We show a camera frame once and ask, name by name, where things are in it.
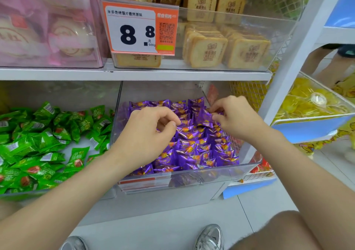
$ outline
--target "person's leg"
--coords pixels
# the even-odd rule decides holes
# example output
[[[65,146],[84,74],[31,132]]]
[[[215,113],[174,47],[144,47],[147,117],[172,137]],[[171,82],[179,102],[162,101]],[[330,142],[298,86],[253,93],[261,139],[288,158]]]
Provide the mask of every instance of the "person's leg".
[[[330,64],[317,75],[316,79],[332,88],[353,63],[355,63],[355,45],[341,46]]]
[[[322,250],[297,211],[278,213],[258,232],[241,239],[230,250]]]
[[[316,71],[319,63],[324,59],[324,57],[333,50],[338,49],[339,46],[339,44],[327,44],[310,52],[301,68],[301,71],[311,76]]]

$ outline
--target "silver sneaker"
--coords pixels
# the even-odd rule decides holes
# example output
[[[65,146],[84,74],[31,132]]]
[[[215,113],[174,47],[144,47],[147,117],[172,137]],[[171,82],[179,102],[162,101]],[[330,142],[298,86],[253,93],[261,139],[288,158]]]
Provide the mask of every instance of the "silver sneaker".
[[[84,240],[78,236],[70,236],[59,250],[89,250]]]
[[[198,236],[194,250],[224,250],[224,239],[219,225],[208,225]]]

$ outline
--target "pink packaging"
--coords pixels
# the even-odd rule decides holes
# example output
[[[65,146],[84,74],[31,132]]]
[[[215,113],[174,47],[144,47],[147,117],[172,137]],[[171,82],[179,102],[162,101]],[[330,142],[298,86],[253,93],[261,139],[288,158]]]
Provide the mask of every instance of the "pink packaging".
[[[0,66],[100,68],[107,54],[97,0],[0,0]]]

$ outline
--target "floor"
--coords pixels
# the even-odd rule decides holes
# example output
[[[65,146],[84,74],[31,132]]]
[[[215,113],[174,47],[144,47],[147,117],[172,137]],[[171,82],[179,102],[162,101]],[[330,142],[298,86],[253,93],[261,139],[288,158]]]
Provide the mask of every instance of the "floor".
[[[336,141],[316,151],[313,161],[355,191],[355,164],[343,154],[348,140]],[[277,180],[259,188],[209,204],[77,227],[72,235],[85,239],[90,250],[189,250],[203,227],[220,225],[228,249],[240,238],[259,230],[273,215],[297,210]]]

